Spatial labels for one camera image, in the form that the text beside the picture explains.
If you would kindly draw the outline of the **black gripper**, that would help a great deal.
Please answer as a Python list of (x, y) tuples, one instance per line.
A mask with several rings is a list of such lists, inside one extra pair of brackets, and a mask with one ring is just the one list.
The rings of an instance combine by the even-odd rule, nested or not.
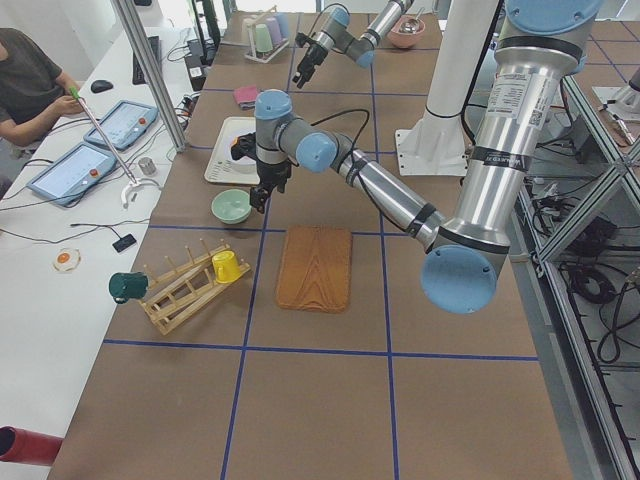
[(233, 160), (247, 156), (256, 161), (259, 183), (250, 189), (250, 204), (264, 214), (273, 190), (285, 192), (286, 183), (292, 173), (291, 162), (287, 156), (266, 162), (267, 154), (271, 153), (271, 150), (261, 150), (255, 132), (236, 137), (231, 144), (230, 153)]
[(304, 46), (308, 47), (292, 79), (294, 84), (301, 89), (312, 78), (315, 73), (315, 67), (320, 66), (324, 62), (329, 51), (303, 32), (296, 34), (295, 43), (300, 48)]

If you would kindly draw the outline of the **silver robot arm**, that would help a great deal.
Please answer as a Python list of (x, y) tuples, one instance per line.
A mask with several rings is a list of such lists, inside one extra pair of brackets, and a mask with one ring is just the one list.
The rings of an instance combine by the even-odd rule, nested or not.
[(332, 51), (345, 55), (361, 68), (370, 67), (382, 39), (412, 5), (413, 1), (388, 1), (365, 31), (355, 37), (348, 31), (350, 13), (347, 8), (334, 4), (335, 9), (318, 31), (296, 34), (296, 45), (300, 48), (307, 46), (307, 51), (298, 63), (292, 81), (302, 88)]
[(346, 135), (320, 130), (293, 112), (280, 90), (259, 94), (256, 129), (231, 145), (256, 163), (250, 203), (265, 207), (293, 165), (334, 170), (399, 229), (427, 249), (421, 285), (439, 308), (468, 314), (493, 298), (510, 248), (505, 225), (561, 80), (577, 71), (600, 10), (597, 1), (509, 1), (495, 52), (497, 74), (451, 217), (358, 150)]

